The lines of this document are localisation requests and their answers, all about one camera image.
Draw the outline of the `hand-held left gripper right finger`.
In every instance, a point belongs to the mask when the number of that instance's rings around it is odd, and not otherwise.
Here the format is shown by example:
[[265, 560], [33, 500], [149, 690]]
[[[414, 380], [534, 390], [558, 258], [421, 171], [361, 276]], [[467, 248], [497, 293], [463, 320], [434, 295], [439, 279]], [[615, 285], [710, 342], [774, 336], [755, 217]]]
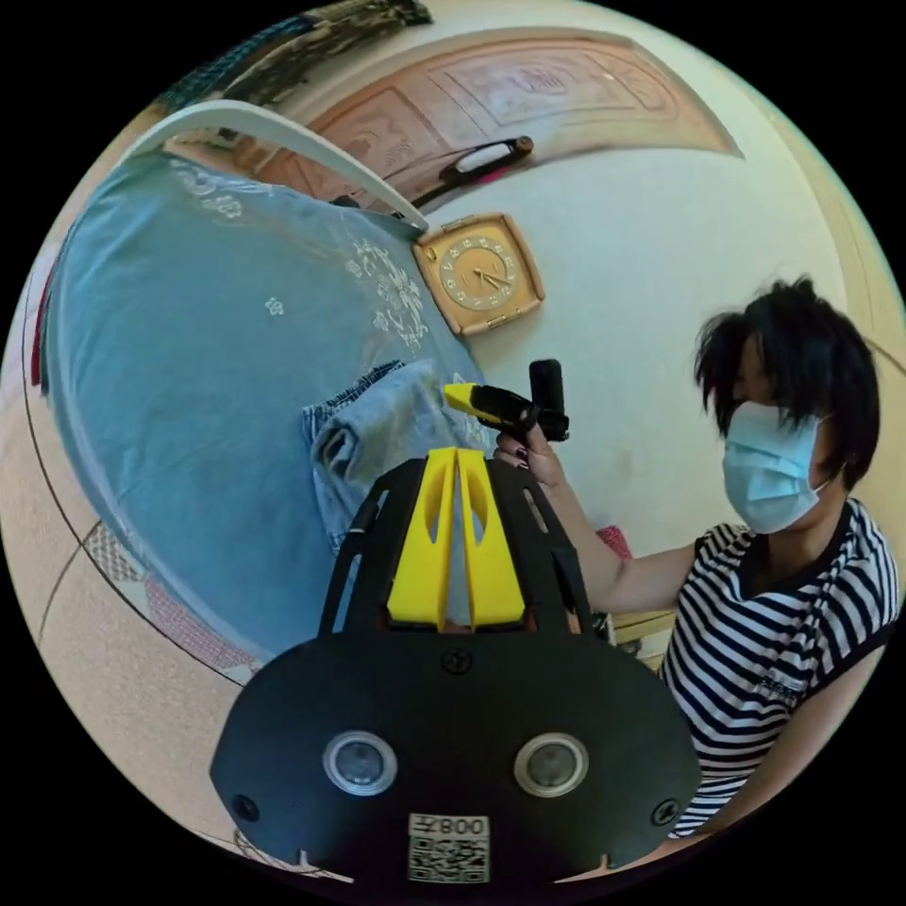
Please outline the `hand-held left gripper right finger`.
[[459, 449], [457, 466], [472, 630], [519, 627], [526, 605], [488, 465], [479, 451]]

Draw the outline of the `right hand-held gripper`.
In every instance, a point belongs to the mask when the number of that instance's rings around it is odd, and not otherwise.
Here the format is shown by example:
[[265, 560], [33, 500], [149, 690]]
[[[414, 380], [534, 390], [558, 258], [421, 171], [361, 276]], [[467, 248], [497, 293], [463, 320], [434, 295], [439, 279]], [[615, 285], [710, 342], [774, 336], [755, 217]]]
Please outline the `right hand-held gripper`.
[[537, 403], [514, 392], [476, 383], [449, 383], [444, 386], [446, 405], [499, 432], [508, 430], [513, 438], [537, 426], [548, 441], [566, 441], [569, 418], [558, 409]]

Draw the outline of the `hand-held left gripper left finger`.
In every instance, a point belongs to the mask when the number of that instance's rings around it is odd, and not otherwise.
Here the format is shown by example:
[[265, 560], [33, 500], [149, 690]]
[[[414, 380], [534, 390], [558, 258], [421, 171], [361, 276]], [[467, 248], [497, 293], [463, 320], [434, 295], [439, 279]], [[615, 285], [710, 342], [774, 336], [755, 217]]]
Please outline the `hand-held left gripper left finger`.
[[440, 631], [449, 586], [457, 449], [432, 450], [421, 464], [387, 610], [396, 626]]

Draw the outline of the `person's right hand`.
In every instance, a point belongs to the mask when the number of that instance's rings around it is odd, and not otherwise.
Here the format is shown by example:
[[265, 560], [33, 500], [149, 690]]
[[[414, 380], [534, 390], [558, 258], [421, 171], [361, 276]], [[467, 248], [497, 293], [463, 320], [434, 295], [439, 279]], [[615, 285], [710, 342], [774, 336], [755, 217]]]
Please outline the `person's right hand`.
[[562, 496], [569, 490], [560, 460], [537, 425], [524, 428], [519, 438], [498, 433], [494, 458], [531, 474], [548, 497]]

